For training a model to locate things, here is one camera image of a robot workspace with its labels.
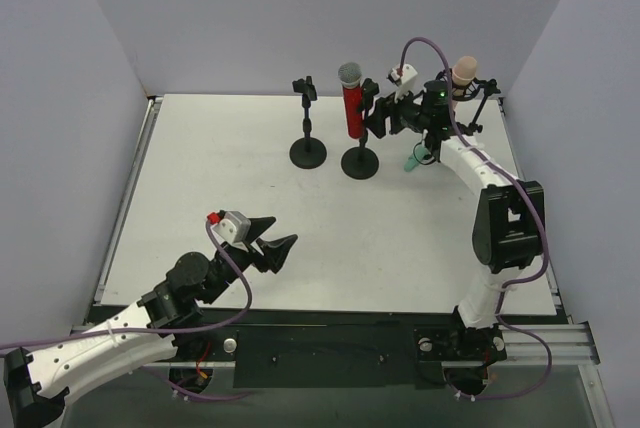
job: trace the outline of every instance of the round stand base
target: round stand base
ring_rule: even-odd
[[[342,155],[342,171],[355,180],[366,180],[378,172],[380,162],[376,154],[369,148],[364,149],[362,159],[358,159],[359,147],[351,148]]]
[[[319,167],[327,159],[327,149],[320,140],[311,138],[310,150],[305,150],[304,138],[300,138],[291,145],[289,158],[298,168],[311,170]]]

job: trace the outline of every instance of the microphone grille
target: microphone grille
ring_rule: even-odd
[[[360,65],[350,61],[345,63],[338,70],[338,78],[344,84],[350,85],[358,82],[362,78],[362,70]]]

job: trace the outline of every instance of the green object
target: green object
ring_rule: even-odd
[[[427,156],[429,156],[429,150],[427,150],[422,144],[416,146],[411,155],[409,155],[409,159],[404,164],[404,171],[407,173],[413,171],[416,166],[420,165],[420,161],[418,160],[423,160]]]

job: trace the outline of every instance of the wire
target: wire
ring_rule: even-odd
[[[202,363],[204,361],[204,359],[209,355],[209,350],[211,350],[211,342],[207,343],[207,349],[204,350],[203,355],[200,357],[200,359],[196,362],[196,373],[198,374],[198,376],[201,376],[202,378],[204,378],[205,380],[207,378],[209,378],[209,375],[207,375],[206,373],[203,373],[200,370],[200,363]]]
[[[427,161],[426,163],[420,161],[418,159],[418,155],[416,155],[416,148],[419,147],[422,144],[422,141],[419,141],[418,143],[415,144],[415,146],[413,147],[413,158],[416,160],[416,162],[418,162],[419,164],[421,164],[422,166],[429,166],[429,165],[433,165],[436,162],[436,159],[433,155],[430,155],[429,161]]]
[[[508,330],[522,333],[540,342],[540,344],[544,347],[545,351],[547,352],[547,366],[544,370],[542,377],[536,383],[531,385],[529,388],[525,388],[524,390],[521,390],[512,394],[507,394],[507,395],[485,395],[485,396],[473,397],[473,399],[476,401],[508,400],[512,398],[519,398],[521,396],[531,393],[534,390],[537,390],[542,385],[544,385],[544,383],[549,378],[549,375],[551,374],[551,368],[553,366],[553,356],[551,354],[551,348],[549,348],[549,345],[542,338],[540,338],[538,335],[536,335],[531,331],[524,330],[522,328],[517,328],[513,325],[506,323],[500,316],[500,311],[502,310],[502,305],[504,304],[504,299],[506,294],[506,291],[504,290],[506,290],[508,287],[513,285],[522,285],[525,283],[530,283],[532,281],[535,281],[541,278],[542,276],[544,276],[544,274],[547,272],[547,268],[549,267],[549,241],[547,239],[547,232],[544,229],[544,224],[542,223],[542,219],[540,218],[540,215],[538,215],[538,212],[533,206],[533,202],[527,195],[524,188],[520,186],[520,184],[516,181],[516,179],[513,176],[511,176],[507,171],[503,170],[501,167],[499,167],[495,163],[492,163],[491,160],[487,158],[487,156],[485,156],[484,153],[482,153],[477,148],[472,146],[467,141],[467,139],[462,135],[462,132],[460,131],[460,127],[456,123],[455,112],[453,111],[453,82],[451,80],[451,70],[449,68],[449,63],[447,61],[447,58],[445,57],[440,47],[436,45],[433,41],[429,40],[428,38],[424,38],[422,36],[411,38],[402,50],[402,57],[400,58],[400,67],[397,70],[398,74],[402,75],[402,67],[404,67],[404,61],[407,56],[407,50],[413,43],[416,43],[416,42],[425,43],[429,45],[431,48],[433,48],[435,52],[438,54],[438,56],[440,57],[442,64],[444,65],[445,80],[447,82],[447,102],[449,104],[449,119],[451,120],[451,126],[453,127],[455,134],[460,139],[460,142],[465,147],[467,147],[472,153],[474,153],[478,158],[480,158],[483,162],[485,162],[489,168],[491,168],[493,171],[503,176],[515,187],[515,189],[518,191],[518,194],[520,195],[525,205],[527,206],[527,209],[531,213],[531,216],[533,218],[533,221],[535,222],[536,228],[538,229],[538,233],[540,234],[540,240],[542,243],[542,266],[540,267],[540,270],[538,270],[538,272],[532,276],[528,276],[522,279],[509,280],[502,285],[503,291],[500,293],[500,298],[498,299],[498,305],[496,307],[496,319],[498,320],[498,323],[500,323],[502,326],[504,326]],[[470,395],[467,395],[462,392],[459,392],[459,393],[460,393],[460,396],[462,396],[463,398],[472,399]]]
[[[184,389],[182,386],[178,385],[177,383],[174,383],[166,376],[156,373],[155,370],[151,368],[147,368],[146,366],[143,366],[140,369],[143,372],[148,373],[151,376],[155,376],[159,380],[165,382],[175,391],[177,391],[178,393],[182,393],[185,396],[188,396],[189,399],[193,401],[198,401],[198,402],[237,401],[237,400],[242,400],[243,398],[246,398],[247,396],[250,396],[252,394],[250,392],[247,392],[247,393],[238,393],[237,395],[201,395],[198,393],[194,393],[193,391]]]
[[[181,380],[178,380],[176,382],[176,385],[183,386],[183,385],[186,385],[187,383],[191,383],[192,381],[195,382],[198,378],[200,378],[198,375],[189,376],[187,378],[182,378]]]
[[[244,273],[242,273],[242,270],[240,269],[240,267],[236,264],[235,261],[233,261],[233,258],[231,258],[231,256],[229,256],[229,254],[226,251],[224,251],[224,249],[222,248],[222,245],[220,245],[220,242],[216,239],[214,234],[211,232],[211,226],[212,226],[211,222],[207,220],[205,224],[205,229],[207,231],[207,235],[209,236],[209,239],[218,250],[218,253],[220,253],[220,256],[222,256],[222,258],[229,264],[229,266],[231,266],[231,268],[233,269],[235,274],[238,276],[238,278],[240,278],[240,281],[242,282],[245,290],[247,291],[247,304],[245,305],[244,308],[242,308],[242,310],[240,310],[238,313],[236,313],[232,317],[224,321],[220,321],[218,323],[203,325],[195,328],[116,328],[111,331],[100,330],[100,331],[84,332],[84,333],[78,333],[75,335],[65,336],[61,338],[48,338],[48,339],[33,340],[33,341],[17,341],[13,343],[5,343],[0,345],[0,351],[12,350],[12,349],[21,348],[21,347],[55,345],[58,343],[65,343],[67,341],[83,340],[85,338],[93,338],[96,336],[111,335],[113,333],[118,333],[118,334],[119,333],[145,333],[145,334],[155,334],[155,335],[203,333],[206,331],[215,330],[227,325],[231,325],[232,323],[235,323],[236,321],[240,320],[247,313],[247,311],[249,311],[249,308],[251,308],[251,303],[253,302],[253,293],[251,292],[251,286],[249,286],[249,282],[247,281],[247,278],[244,276]]]

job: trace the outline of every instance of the white table surface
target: white table surface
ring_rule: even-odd
[[[458,119],[470,121],[476,107],[458,105]],[[339,97],[313,104],[313,136],[325,143],[328,158],[320,168],[300,170],[288,152],[302,136],[302,114],[297,96],[165,96],[102,304],[132,303],[186,252],[213,256],[204,220],[224,209],[275,216],[266,239],[300,237],[278,275],[247,270],[254,308],[450,313],[479,269],[471,192],[442,165],[405,173],[419,140],[408,130],[370,137],[380,159],[373,178],[345,176],[340,158],[357,142],[347,136]],[[480,121],[479,141],[515,172],[496,102]],[[537,259],[525,275],[539,266]],[[236,282],[215,306],[245,301]],[[546,278],[510,293],[504,312],[554,315]]]

